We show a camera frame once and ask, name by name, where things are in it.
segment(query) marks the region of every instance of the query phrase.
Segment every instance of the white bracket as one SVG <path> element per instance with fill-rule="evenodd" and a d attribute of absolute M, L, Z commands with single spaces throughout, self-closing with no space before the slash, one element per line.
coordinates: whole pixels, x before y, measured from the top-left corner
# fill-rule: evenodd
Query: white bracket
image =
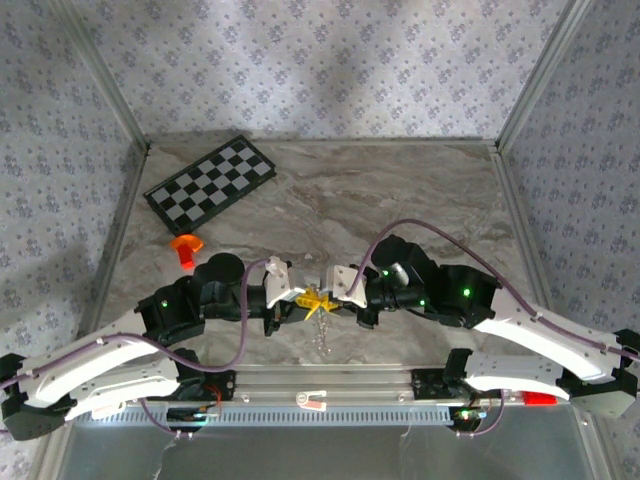
<path fill-rule="evenodd" d="M 554 395 L 564 400 L 569 394 L 556 386 L 564 368 L 541 356 L 487 355 L 473 352 L 464 368 L 464 379 L 481 392 L 515 390 Z"/>
<path fill-rule="evenodd" d="M 280 300 L 290 302 L 305 292 L 302 274 L 293 268 L 287 268 L 287 264 L 278 257 L 269 258 L 266 270 L 267 308 L 273 308 Z"/>
<path fill-rule="evenodd" d="M 356 279 L 357 273 L 358 271 L 355 268 L 343 267 L 342 265 L 329 267 L 327 268 L 324 289 L 331 292 L 333 298 L 342 302 L 351 302 L 360 308 L 367 308 L 367 294 L 364 290 L 366 279 L 364 277 L 358 282 L 353 295 L 347 295 L 351 285 L 353 285 L 353 281 Z"/>
<path fill-rule="evenodd" d="M 22 362 L 22 369 L 18 375 L 28 373 L 35 368 L 46 365 L 78 347 L 89 343 L 96 346 L 62 365 L 42 373 L 38 377 L 29 376 L 20 382 L 20 391 L 28 395 L 25 404 L 45 408 L 53 405 L 68 392 L 104 372 L 122 365 L 129 360 L 148 355 L 157 351 L 155 347 L 139 340 L 118 340 L 101 342 L 102 337 L 114 333 L 137 333 L 147 331 L 142 316 L 128 311 L 115 322 L 87 335 L 53 353 L 35 358 L 26 358 Z"/>
<path fill-rule="evenodd" d="M 164 397 L 180 386 L 173 360 L 163 358 L 147 365 L 119 368 L 93 378 L 69 393 L 77 405 L 67 413 L 69 421 L 85 412 L 93 418 L 105 418 L 124 410 L 123 404 L 136 398 Z"/>
<path fill-rule="evenodd" d="M 565 330 L 594 342 L 621 348 L 612 333 L 583 327 L 537 305 L 532 307 L 551 323 Z M 473 328 L 474 330 L 506 338 L 539 355 L 544 355 L 573 372 L 581 380 L 591 383 L 613 380 L 613 369 L 620 366 L 619 355 L 601 351 L 551 330 L 536 317 L 524 312 L 504 288 L 496 290 L 491 309 L 496 312 L 495 318 L 483 320 Z"/>

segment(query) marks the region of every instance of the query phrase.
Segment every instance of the white plastic clip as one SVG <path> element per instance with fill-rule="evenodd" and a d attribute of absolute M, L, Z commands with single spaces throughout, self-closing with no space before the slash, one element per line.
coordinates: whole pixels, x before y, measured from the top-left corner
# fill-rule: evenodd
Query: white plastic clip
<path fill-rule="evenodd" d="M 361 279 L 358 282 L 352 295 L 347 295 L 347 292 L 356 279 L 357 273 L 358 270 L 355 268 L 334 265 L 327 268 L 324 284 L 327 291 L 329 291 L 334 298 L 343 302 L 355 303 L 360 308 L 367 308 L 367 294 L 364 289 L 365 279 Z"/>
<path fill-rule="evenodd" d="M 305 292 L 302 277 L 296 275 L 296 271 L 289 269 L 286 262 L 278 257 L 269 257 L 266 270 L 268 273 L 265 280 L 267 308 L 273 308 L 280 300 L 290 302 Z"/>
<path fill-rule="evenodd" d="M 311 397 L 326 397 L 326 390 L 314 390 L 312 392 L 298 392 L 296 395 L 296 404 L 305 410 L 313 410 L 315 412 L 326 412 L 327 403 L 312 400 Z"/>

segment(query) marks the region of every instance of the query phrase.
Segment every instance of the yellow star toy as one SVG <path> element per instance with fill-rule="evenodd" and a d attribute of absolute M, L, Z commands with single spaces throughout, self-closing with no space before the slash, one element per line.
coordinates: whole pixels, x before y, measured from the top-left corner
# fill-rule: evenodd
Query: yellow star toy
<path fill-rule="evenodd" d="M 340 307 L 337 303 L 333 303 L 329 301 L 329 295 L 324 294 L 322 296 L 318 295 L 318 292 L 307 288 L 307 290 L 300 296 L 296 298 L 296 304 L 299 307 L 309 309 L 309 313 L 304 317 L 305 320 L 309 320 L 311 316 L 318 310 L 319 308 L 324 309 L 327 313 L 331 312 L 331 310 L 335 310 Z"/>

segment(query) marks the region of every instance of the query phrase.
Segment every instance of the red object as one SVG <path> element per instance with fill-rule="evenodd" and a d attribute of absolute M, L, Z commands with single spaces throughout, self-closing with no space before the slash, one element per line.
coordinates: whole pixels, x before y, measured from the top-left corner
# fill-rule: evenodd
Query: red object
<path fill-rule="evenodd" d="M 558 399 L 554 395 L 546 393 L 522 392 L 522 399 L 527 407 L 546 407 L 558 404 Z"/>
<path fill-rule="evenodd" d="M 204 244 L 195 235 L 180 235 L 171 241 L 171 248 L 178 252 L 180 265 L 185 270 L 190 270 L 196 266 L 193 261 L 193 254 L 202 248 Z"/>
<path fill-rule="evenodd" d="M 183 243 L 182 245 L 178 245 L 176 250 L 178 250 L 180 265 L 182 265 L 182 268 L 186 270 L 196 266 L 195 262 L 193 261 L 193 250 L 191 250 L 191 247 L 189 245 Z"/>

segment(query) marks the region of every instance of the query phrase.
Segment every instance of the orange object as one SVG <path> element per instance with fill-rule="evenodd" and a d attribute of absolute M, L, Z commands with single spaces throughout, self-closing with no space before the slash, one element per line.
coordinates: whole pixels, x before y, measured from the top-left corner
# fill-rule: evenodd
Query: orange object
<path fill-rule="evenodd" d="M 185 270 L 190 270 L 196 266 L 193 261 L 193 254 L 200 250 L 204 243 L 195 235 L 180 235 L 171 241 L 171 248 L 178 252 L 180 265 Z"/>

